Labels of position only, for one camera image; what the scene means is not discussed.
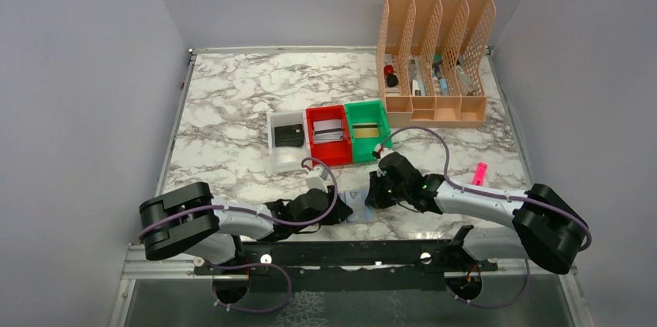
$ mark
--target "white marble surface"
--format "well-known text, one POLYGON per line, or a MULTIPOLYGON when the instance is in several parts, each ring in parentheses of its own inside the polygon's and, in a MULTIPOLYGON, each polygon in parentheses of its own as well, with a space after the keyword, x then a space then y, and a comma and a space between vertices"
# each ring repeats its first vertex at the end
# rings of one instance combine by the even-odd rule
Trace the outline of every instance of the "white marble surface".
MULTIPOLYGON (((518 150, 488 59, 480 73, 488 95, 479 129, 439 129, 449 144, 452 177, 471 182, 478 162, 488 164, 485 186, 526 188, 518 150)), ((228 201, 259 205, 306 191, 302 172, 272 174, 267 152, 268 112, 378 98, 372 53, 202 54, 192 74, 165 191, 196 181, 228 201)), ((429 134, 411 130, 393 148, 423 174, 442 173, 445 153, 429 134)), ((364 188, 366 163, 334 169, 340 190, 364 188)), ((289 240, 450 238, 461 225, 493 225, 462 215, 418 214, 401 207, 378 212, 375 222, 322 227, 289 240)))

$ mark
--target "wooden organizer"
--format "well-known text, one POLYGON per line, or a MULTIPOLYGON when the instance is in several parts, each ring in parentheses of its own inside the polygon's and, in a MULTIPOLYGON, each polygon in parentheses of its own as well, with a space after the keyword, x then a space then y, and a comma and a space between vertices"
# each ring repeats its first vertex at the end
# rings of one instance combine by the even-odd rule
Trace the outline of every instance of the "wooden organizer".
POLYGON ((495 19, 493 0, 385 0, 377 45, 377 81, 390 127, 425 126, 474 128, 486 118, 486 94, 479 65, 495 19), (432 79, 434 54, 442 58, 440 72, 448 95, 437 95, 432 79), (386 55, 399 79, 386 87, 386 55), (471 95, 459 89, 456 61, 476 84, 471 95), (409 61, 416 58, 425 96, 412 95, 409 61))

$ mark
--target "pink object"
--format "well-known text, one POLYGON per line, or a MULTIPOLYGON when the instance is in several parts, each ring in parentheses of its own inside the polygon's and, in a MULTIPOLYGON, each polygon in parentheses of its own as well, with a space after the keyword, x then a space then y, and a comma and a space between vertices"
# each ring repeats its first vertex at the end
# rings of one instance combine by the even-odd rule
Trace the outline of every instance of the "pink object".
POLYGON ((484 162, 479 162, 476 166, 476 172, 474 173, 473 185, 483 185, 483 177, 486 175, 486 169, 488 164, 484 162))

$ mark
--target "purple cable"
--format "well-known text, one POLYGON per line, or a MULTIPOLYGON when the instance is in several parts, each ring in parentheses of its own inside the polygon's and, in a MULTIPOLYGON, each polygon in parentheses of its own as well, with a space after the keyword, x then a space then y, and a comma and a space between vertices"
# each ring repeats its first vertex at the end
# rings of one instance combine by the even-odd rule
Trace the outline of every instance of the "purple cable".
POLYGON ((530 277, 530 274, 529 274, 529 261, 527 261, 527 260, 525 260, 525 269, 527 269, 527 278, 525 279, 525 286, 516 295, 515 298, 512 298, 511 300, 502 302, 500 304, 492 304, 492 305, 481 304, 479 302, 466 300, 465 298, 461 298, 460 296, 457 296, 454 293, 454 291, 452 291, 452 289, 449 288, 449 287, 447 287, 447 291, 449 291, 450 294, 454 295, 454 298, 456 300, 461 301, 463 304, 468 304, 469 306, 473 306, 475 308, 482 308, 482 309, 506 308, 507 306, 513 305, 516 302, 520 301, 527 294, 527 291, 529 290, 529 284, 531 284, 531 277, 530 277))
POLYGON ((333 171, 331 171, 331 168, 329 168, 329 166, 327 166, 326 164, 324 164, 324 162, 322 162, 321 160, 319 160, 319 159, 317 159, 317 158, 313 158, 313 157, 305 157, 303 160, 301 160, 301 166, 304 166, 305 162, 307 162, 307 161, 309 161, 309 160, 312 160, 312 161, 314 161, 314 162, 317 162, 318 164, 321 164, 322 167, 324 167, 324 168, 328 171, 328 175, 331 176, 331 179, 333 180, 333 201, 331 202, 331 204, 328 206, 328 208, 326 209, 326 211, 325 211, 324 213, 322 213, 320 216, 318 216, 318 217, 316 217, 316 218, 314 218, 314 219, 312 219, 312 220, 302 221, 302 222, 285 221, 285 220, 277 219, 277 218, 272 217, 272 216, 269 216, 269 215, 265 215, 265 214, 263 214, 263 213, 260 213, 260 212, 258 212, 258 211, 256 211, 256 210, 249 209, 249 208, 243 208, 243 207, 231 207, 230 205, 229 205, 229 206, 224 206, 224 205, 204 205, 204 206, 202 206, 202 207, 196 207, 196 208, 189 208, 189 209, 186 209, 186 210, 184 210, 184 211, 182 211, 182 212, 178 212, 178 213, 176 213, 176 214, 174 214, 174 215, 171 215, 171 216, 166 217, 165 219, 161 219, 160 221, 156 221, 156 222, 154 222, 154 223, 148 225, 146 228, 144 228, 144 229, 139 233, 139 240, 142 240, 143 237, 144 237, 146 234, 148 234, 150 231, 152 231, 153 229, 158 228, 158 227, 160 227, 160 226, 162 226, 162 225, 164 225, 164 224, 167 224, 167 223, 169 223, 169 222, 172 222, 172 221, 178 220, 179 218, 181 218, 181 217, 185 217, 185 216, 187 216, 187 215, 189 215, 189 214, 191 214, 191 213, 202 212, 202 211, 208 211, 208 210, 214 210, 214 209, 218 209, 218 210, 226 210, 226 211, 234 211, 234 212, 245 212, 245 213, 250 213, 250 214, 255 215, 255 216, 263 217, 264 219, 269 220, 269 221, 271 221, 271 222, 275 222, 275 223, 277 223, 277 224, 280 224, 280 225, 287 225, 287 226, 308 226, 308 225, 312 225, 312 224, 315 224, 315 223, 317 223, 317 222, 320 222, 321 220, 324 219, 324 217, 328 216, 328 215, 331 213, 331 211, 332 211, 333 208, 335 207, 335 203, 338 201, 338 180, 335 178, 335 175, 333 174, 333 171))
MULTIPOLYGON (((443 139, 438 133, 430 130, 429 128, 426 127, 417 127, 417 126, 410 126, 410 127, 404 127, 404 128, 399 128, 398 130, 392 132, 384 141, 380 143, 380 145, 385 145, 385 143, 392 138, 392 136, 398 134, 401 131, 405 131, 407 129, 420 129, 422 131, 426 131, 428 133, 431 133, 433 136, 438 138, 440 143, 442 143, 442 147, 445 148, 445 167, 443 168, 443 175, 445 177, 445 181, 447 181, 448 184, 452 185, 454 188, 458 188, 464 191, 467 191, 469 193, 473 194, 478 194, 482 195, 484 197, 488 198, 495 198, 495 199, 504 199, 507 200, 507 196, 503 194, 495 194, 495 193, 489 193, 488 191, 481 191, 477 189, 472 189, 472 188, 467 188, 465 186, 462 186, 461 184, 458 184, 454 181, 452 181, 451 178, 447 175, 447 167, 449 166, 449 148, 447 147, 447 142, 445 142, 445 139, 443 139)), ((574 215, 569 214, 568 212, 559 209, 557 207, 552 207, 551 205, 548 205, 546 203, 543 203, 542 201, 537 201, 536 199, 532 198, 527 198, 527 197, 515 197, 515 196, 510 196, 508 197, 509 200, 511 201, 523 201, 525 203, 529 203, 531 205, 537 205, 538 207, 547 209, 548 211, 552 211, 554 213, 557 213, 565 218, 567 218, 570 221, 575 222, 579 227, 581 227, 584 232, 586 233, 586 242, 580 247, 580 252, 584 251, 585 249, 589 248, 591 245, 591 242, 593 241, 593 238, 591 236, 591 231, 589 230, 588 226, 582 222, 582 220, 578 219, 574 215)))
POLYGON ((290 279, 290 275, 287 274, 287 272, 282 268, 276 265, 275 263, 246 263, 244 265, 237 265, 234 267, 223 267, 221 265, 214 265, 213 263, 209 262, 206 260, 207 263, 209 263, 212 267, 216 269, 221 269, 221 270, 240 270, 240 269, 246 269, 250 267, 272 267, 278 271, 280 271, 283 276, 285 277, 285 280, 287 281, 287 293, 285 295, 285 299, 278 305, 272 306, 271 308, 266 308, 266 309, 251 309, 251 308, 243 308, 241 306, 233 306, 231 304, 224 304, 219 300, 219 297, 217 296, 217 292, 215 290, 215 286, 212 285, 212 297, 215 298, 215 306, 216 305, 221 305, 226 308, 226 311, 229 311, 230 309, 235 309, 240 312, 247 312, 247 313, 256 313, 256 314, 266 314, 266 313, 271 313, 275 312, 276 310, 284 307, 292 298, 292 280, 290 279))

